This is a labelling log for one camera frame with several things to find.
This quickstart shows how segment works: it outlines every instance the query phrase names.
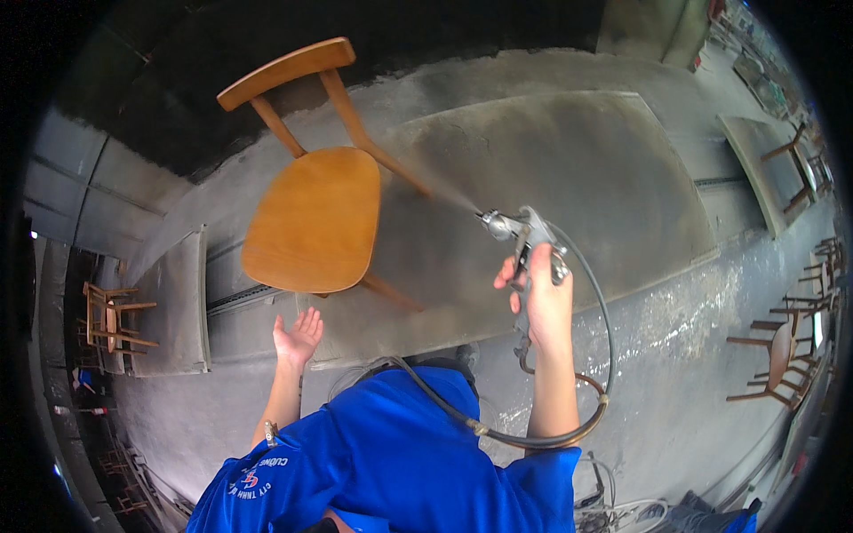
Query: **blue uniform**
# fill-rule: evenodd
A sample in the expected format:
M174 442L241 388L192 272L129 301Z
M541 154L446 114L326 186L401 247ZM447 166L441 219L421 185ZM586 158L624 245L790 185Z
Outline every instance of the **blue uniform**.
M479 418L459 372L416 368L462 413ZM341 392L316 413L228 459L187 525L196 531L300 531L333 509L364 533L573 532L579 448L494 466L403 370Z

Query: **wooden frame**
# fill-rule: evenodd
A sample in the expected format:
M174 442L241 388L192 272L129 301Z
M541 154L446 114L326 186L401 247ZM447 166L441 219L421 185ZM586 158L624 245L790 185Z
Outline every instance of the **wooden frame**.
M248 73L246 76L232 83L217 96L219 105L225 111L233 111L247 101L252 104L255 112L278 137L281 144L298 159L307 154L302 145L296 140L281 117L270 105L270 102L262 94L278 85L302 78L309 74L319 74L323 87L328 93L335 111L344 122L346 132L352 139L353 144L373 156L381 165L389 171L397 174L402 179L428 198L432 198L432 191L421 183L420 180L407 168L386 154L379 148L368 135L358 117L356 109L352 106L350 97L346 94L346 88L340 80L337 68L351 65L356 60L355 50L352 49L350 40L346 37L338 37L322 41L320 43L306 46L290 54L284 55L266 65Z

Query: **wall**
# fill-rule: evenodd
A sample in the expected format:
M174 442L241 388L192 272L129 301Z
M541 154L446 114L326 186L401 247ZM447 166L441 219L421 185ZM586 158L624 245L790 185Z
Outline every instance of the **wall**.
M500 49L595 50L605 0L122 0L96 28L56 100L171 172L200 182L265 130L249 106L216 95L251 70L326 38L347 36L345 84ZM316 80L271 95L277 110L316 107Z
M708 0L607 0L596 52L689 67L705 42Z
M191 187L52 108L33 144L24 210L40 235L127 259Z

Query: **right hand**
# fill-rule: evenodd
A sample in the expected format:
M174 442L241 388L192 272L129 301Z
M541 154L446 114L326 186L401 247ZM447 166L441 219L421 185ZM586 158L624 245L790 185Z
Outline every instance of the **right hand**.
M308 308L307 313L299 313L296 321L290 327L290 331L284 328L284 320L281 315L276 317L276 324L272 329L272 339L276 345L278 361L290 364L300 373L311 356L314 355L314 350L316 350L321 338L320 311L313 307Z
M529 269L522 273L519 282L524 285L526 275L531 277L531 291L527 299L527 316L530 318L530 337L537 353L547 356L564 356L572 349L572 299L574 278L572 273L555 286L551 281L552 247L547 242L531 251ZM506 258L495 278L495 288L503 289L515 272L515 257ZM519 294L509 297L509 309L516 315L521 311Z

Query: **black hose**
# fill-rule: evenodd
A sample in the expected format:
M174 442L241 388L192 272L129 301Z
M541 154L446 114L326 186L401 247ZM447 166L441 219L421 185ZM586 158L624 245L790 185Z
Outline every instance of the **black hose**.
M610 368L607 370L607 385L604 389L607 395L610 396L613 391L613 381L616 381L617 358L616 341L613 339L613 330L610 326L610 313L607 312L607 304L604 302L604 293L601 291L601 286L595 279L595 275L592 273L589 263L586 262L586 258L584 258L574 241L566 235L566 232L556 227L551 222L548 222L548 225L551 226L551 229L556 232L557 235L569 246L572 253L575 254L575 257L581 264L581 268L583 268L583 271L586 272L586 275L589 278L589 284L592 285L592 290L595 291L595 297L598 298L598 305L601 307L601 315L604 316L604 326L607 329L607 345L610 347Z
M601 314L604 316L604 324L607 329L607 341L610 346L610 369L607 372L607 385L606 388L601 387L598 383L596 383L593 379L588 378L581 374L575 374L575 377L586 381L590 385L592 385L599 393L598 396L598 408L595 410L595 413L592 417L587 420L582 426L576 429L573 432L568 432L564 435L557 435L556 437L516 437L514 435L507 435L506 433L497 432L493 429L490 429L485 424L482 424L478 420L468 418L465 414L461 413L458 409L447 403L444 398L442 398L430 385L426 383L413 369L409 364L401 359L400 357L382 357L378 362L391 362L403 370L411 376L411 378L415 381L415 383L426 393L427 396L430 397L445 413L450 415L452 418L459 420L465 426L471 428L475 435L477 436L487 436L494 438L496 441L500 441L505 444L509 444L511 446L515 446L518 448L525 449L555 449L555 448L563 448L568 446L569 444L575 443L581 438L585 437L589 432L598 425L601 421L601 417L604 416L604 411L607 409L607 404L610 401L610 394L613 390L613 381L616 376L616 343L613 340L613 331L610 326L610 314L607 312L607 304L604 301L604 294L601 292L601 287L598 284L598 281L595 279L595 275L592 273L592 269L589 267L589 263L586 262L586 259L583 257L583 254L580 250L577 249L577 246L566 235L563 230L554 226L552 223L548 223L557 234L561 240L563 240L572 250L572 253L575 254L577 260L580 262L583 271L586 272L586 275L589 277L589 282L592 285L593 290L595 291L595 296L598 298L598 303L601 306Z

